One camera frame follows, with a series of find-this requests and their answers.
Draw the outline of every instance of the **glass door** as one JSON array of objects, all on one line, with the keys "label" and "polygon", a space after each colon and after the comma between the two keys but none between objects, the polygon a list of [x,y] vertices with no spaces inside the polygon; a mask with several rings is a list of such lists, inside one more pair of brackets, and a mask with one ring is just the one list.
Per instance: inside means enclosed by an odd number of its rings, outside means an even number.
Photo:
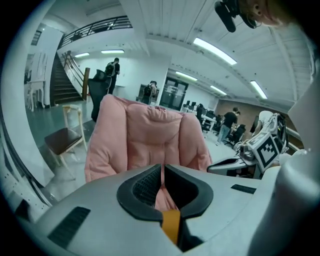
[{"label": "glass door", "polygon": [[167,78],[163,88],[160,106],[180,111],[188,84],[173,78]]}]

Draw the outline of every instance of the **pink cushion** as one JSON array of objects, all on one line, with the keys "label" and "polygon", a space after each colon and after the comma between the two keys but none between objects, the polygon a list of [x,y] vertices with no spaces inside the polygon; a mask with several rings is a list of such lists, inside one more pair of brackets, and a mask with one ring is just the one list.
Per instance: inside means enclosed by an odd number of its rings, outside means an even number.
[{"label": "pink cushion", "polygon": [[[107,95],[88,145],[85,179],[90,182],[154,164],[176,164],[205,172],[211,163],[194,114]],[[161,180],[164,182],[163,170]],[[176,209],[164,185],[155,207],[161,211]]]}]

